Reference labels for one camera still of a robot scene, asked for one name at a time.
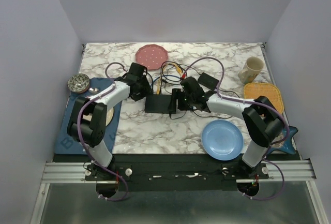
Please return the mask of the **black network switch box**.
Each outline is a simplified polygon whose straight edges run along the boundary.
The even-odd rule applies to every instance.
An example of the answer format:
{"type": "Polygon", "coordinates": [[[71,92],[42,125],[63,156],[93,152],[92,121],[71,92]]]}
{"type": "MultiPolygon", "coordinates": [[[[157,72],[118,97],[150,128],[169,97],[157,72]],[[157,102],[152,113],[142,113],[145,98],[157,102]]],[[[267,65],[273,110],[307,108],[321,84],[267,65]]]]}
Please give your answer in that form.
{"type": "Polygon", "coordinates": [[[171,95],[148,95],[145,99],[145,113],[169,114],[171,95]]]}

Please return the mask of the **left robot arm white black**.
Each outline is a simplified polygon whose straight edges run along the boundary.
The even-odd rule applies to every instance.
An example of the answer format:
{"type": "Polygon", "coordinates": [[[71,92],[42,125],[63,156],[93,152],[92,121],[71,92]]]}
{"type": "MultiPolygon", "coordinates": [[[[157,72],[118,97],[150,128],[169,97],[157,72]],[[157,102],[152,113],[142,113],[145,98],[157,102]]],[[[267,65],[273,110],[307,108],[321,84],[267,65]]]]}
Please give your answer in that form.
{"type": "Polygon", "coordinates": [[[111,85],[91,98],[78,97],[67,126],[67,134],[80,142],[97,174],[103,180],[111,179],[115,168],[113,155],[104,142],[107,112],[127,98],[139,101],[153,93],[147,79],[147,68],[132,63],[123,76],[111,80],[111,85]]]}

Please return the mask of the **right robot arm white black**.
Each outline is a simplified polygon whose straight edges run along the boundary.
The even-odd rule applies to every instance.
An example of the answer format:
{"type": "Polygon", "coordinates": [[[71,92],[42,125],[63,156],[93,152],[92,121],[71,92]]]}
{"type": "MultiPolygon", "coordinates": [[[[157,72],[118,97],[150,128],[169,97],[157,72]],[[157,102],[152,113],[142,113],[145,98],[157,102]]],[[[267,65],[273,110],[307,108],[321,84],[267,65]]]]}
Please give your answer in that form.
{"type": "Polygon", "coordinates": [[[284,128],[288,129],[288,124],[265,96],[256,99],[230,97],[220,93],[220,80],[207,92],[201,84],[201,80],[194,77],[182,78],[182,88],[172,89],[169,114],[175,113],[177,109],[199,110],[227,114],[244,120],[251,143],[236,170],[243,178],[252,177],[274,139],[284,128]]]}

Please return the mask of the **black power adapter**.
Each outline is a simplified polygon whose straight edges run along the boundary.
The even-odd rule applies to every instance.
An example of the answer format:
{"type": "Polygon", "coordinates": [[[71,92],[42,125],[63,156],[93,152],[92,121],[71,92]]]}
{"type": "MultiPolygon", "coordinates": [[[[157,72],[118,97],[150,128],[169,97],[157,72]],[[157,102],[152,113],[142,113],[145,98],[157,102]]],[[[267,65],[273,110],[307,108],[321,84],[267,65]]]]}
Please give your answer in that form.
{"type": "Polygon", "coordinates": [[[209,90],[214,91],[219,83],[219,80],[203,72],[198,78],[198,83],[205,86],[209,90]]]}

